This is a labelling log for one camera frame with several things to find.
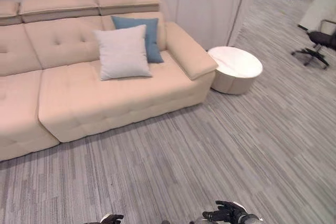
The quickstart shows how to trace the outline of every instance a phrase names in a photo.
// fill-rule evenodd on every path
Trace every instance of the sofa seat cushion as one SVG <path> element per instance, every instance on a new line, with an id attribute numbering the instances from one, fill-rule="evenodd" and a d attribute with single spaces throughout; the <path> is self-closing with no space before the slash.
<path id="1" fill-rule="evenodd" d="M 100 81 L 100 62 L 44 70 L 39 119 L 61 142 L 79 139 L 202 102 L 213 73 L 191 81 L 168 51 L 153 77 Z"/>
<path id="2" fill-rule="evenodd" d="M 0 160 L 57 145 L 37 117 L 41 70 L 0 77 Z"/>

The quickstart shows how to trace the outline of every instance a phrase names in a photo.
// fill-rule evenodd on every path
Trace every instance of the chair armrest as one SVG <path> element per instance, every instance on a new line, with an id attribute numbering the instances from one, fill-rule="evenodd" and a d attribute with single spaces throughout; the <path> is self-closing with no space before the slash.
<path id="1" fill-rule="evenodd" d="M 214 71 L 218 65 L 178 24 L 166 23 L 167 49 L 191 79 Z"/>

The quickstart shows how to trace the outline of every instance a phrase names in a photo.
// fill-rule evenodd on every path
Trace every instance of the sofa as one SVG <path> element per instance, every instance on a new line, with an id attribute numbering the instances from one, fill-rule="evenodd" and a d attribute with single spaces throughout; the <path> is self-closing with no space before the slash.
<path id="1" fill-rule="evenodd" d="M 100 80 L 110 15 L 159 19 L 153 77 Z M 216 67 L 159 0 L 0 1 L 0 160 L 201 103 Z"/>

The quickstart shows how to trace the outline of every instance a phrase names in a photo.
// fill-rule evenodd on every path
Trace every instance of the office chair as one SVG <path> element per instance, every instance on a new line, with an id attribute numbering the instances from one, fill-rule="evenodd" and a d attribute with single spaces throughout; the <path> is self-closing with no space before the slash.
<path id="1" fill-rule="evenodd" d="M 323 23 L 330 23 L 330 24 L 336 25 L 336 22 L 324 19 L 321 21 L 318 31 L 307 32 L 309 39 L 315 43 L 315 46 L 314 46 L 314 48 L 316 49 L 315 51 L 309 48 L 305 48 L 303 50 L 298 50 L 298 51 L 294 51 L 291 53 L 293 56 L 297 52 L 310 55 L 311 56 L 310 59 L 303 64 L 305 66 L 307 66 L 313 60 L 313 58 L 317 58 L 318 60 L 322 61 L 325 64 L 325 67 L 323 69 L 327 69 L 329 64 L 324 59 L 324 55 L 320 54 L 319 51 L 321 50 L 323 46 L 331 48 L 336 51 L 336 29 L 332 33 L 332 35 L 322 33 L 321 29 L 322 29 Z"/>

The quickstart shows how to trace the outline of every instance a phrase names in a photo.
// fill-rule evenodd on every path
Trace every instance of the sofa headrest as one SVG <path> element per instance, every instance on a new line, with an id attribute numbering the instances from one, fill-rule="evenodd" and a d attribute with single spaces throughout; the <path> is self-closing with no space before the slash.
<path id="1" fill-rule="evenodd" d="M 23 0 L 19 14 L 25 23 L 99 15 L 96 0 Z"/>
<path id="2" fill-rule="evenodd" d="M 100 15 L 158 12 L 160 0 L 97 0 Z"/>
<path id="3" fill-rule="evenodd" d="M 19 3 L 14 1 L 0 1 L 0 26 L 22 23 L 18 16 Z"/>
<path id="4" fill-rule="evenodd" d="M 0 26 L 159 10 L 159 0 L 23 0 L 21 4 L 0 1 Z"/>

